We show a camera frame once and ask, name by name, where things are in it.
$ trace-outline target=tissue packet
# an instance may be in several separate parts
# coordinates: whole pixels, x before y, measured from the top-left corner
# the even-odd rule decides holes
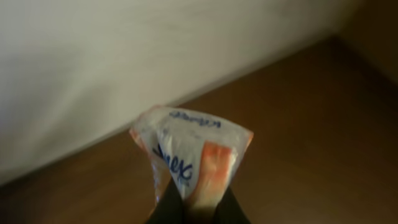
[[[130,133],[152,162],[155,188],[168,169],[190,210],[217,206],[253,137],[226,119],[164,106],[142,113]]]

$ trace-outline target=white wall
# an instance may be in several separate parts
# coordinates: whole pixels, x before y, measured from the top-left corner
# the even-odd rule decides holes
[[[304,47],[355,2],[2,0],[0,184]]]

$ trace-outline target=brown floor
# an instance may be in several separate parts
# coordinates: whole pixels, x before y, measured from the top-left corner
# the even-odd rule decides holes
[[[232,188],[253,223],[398,223],[397,91],[336,40],[183,105],[254,140]],[[142,223],[146,157],[118,134],[0,190],[0,223]]]

